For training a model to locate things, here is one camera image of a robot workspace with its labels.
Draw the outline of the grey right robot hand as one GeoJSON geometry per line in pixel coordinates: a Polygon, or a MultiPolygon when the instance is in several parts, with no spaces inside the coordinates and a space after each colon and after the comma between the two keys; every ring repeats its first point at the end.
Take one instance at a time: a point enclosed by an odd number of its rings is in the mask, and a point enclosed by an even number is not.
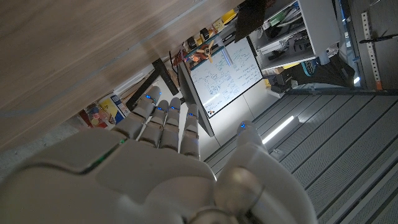
{"type": "Polygon", "coordinates": [[[141,96],[113,129],[89,129],[37,153],[1,183],[2,223],[316,223],[299,181],[253,123],[219,175],[200,160],[198,107],[141,96]]]}

